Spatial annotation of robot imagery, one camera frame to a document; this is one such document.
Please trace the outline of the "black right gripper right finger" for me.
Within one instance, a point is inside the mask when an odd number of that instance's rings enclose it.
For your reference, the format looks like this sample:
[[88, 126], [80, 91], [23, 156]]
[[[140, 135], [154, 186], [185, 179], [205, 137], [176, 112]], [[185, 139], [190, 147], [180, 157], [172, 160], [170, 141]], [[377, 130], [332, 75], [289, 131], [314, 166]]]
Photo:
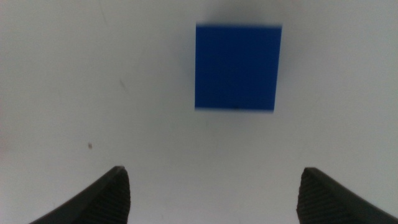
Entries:
[[301, 175], [296, 208], [301, 224], [397, 224], [397, 218], [315, 167]]

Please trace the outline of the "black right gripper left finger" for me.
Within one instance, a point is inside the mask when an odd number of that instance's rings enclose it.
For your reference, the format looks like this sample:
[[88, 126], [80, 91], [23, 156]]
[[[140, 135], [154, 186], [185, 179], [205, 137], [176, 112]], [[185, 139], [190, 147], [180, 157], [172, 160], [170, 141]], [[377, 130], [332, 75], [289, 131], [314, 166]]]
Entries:
[[127, 170], [123, 166], [115, 166], [33, 224], [127, 224], [130, 207]]

